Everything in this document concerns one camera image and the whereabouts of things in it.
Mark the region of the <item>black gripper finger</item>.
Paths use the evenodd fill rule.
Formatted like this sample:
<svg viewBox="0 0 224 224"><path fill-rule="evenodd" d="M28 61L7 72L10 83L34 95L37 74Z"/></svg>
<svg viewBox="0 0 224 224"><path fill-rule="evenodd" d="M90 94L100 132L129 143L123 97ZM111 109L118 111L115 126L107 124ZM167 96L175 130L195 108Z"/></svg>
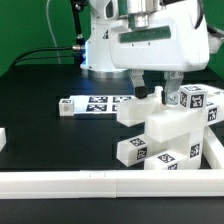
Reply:
<svg viewBox="0 0 224 224"><path fill-rule="evenodd" d="M165 86L162 92L162 102L164 105L176 105L179 102L179 88L183 78L183 72L166 71L164 73Z"/></svg>
<svg viewBox="0 0 224 224"><path fill-rule="evenodd" d="M143 79L144 71L139 69L132 69L130 78L134 87L134 95L138 99L144 99L147 97L147 87Z"/></svg>

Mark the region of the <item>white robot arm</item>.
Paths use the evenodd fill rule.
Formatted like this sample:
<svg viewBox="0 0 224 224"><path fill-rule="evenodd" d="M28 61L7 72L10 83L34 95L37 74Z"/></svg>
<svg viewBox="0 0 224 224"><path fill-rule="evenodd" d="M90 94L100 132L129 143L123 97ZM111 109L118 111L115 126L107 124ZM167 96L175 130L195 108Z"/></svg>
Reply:
<svg viewBox="0 0 224 224"><path fill-rule="evenodd" d="M144 72L162 71L164 102L176 104L183 74L204 69L224 44L224 30L206 22L202 0L90 0L90 6L82 72L128 74L139 99L147 95Z"/></svg>

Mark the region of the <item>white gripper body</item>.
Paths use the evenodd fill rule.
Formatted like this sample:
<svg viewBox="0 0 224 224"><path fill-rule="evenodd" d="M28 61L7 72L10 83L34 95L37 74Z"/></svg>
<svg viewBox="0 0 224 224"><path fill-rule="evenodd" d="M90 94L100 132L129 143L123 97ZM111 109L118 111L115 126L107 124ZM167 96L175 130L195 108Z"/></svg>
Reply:
<svg viewBox="0 0 224 224"><path fill-rule="evenodd" d="M109 46L117 68L189 72L209 61L202 0L112 0Z"/></svg>

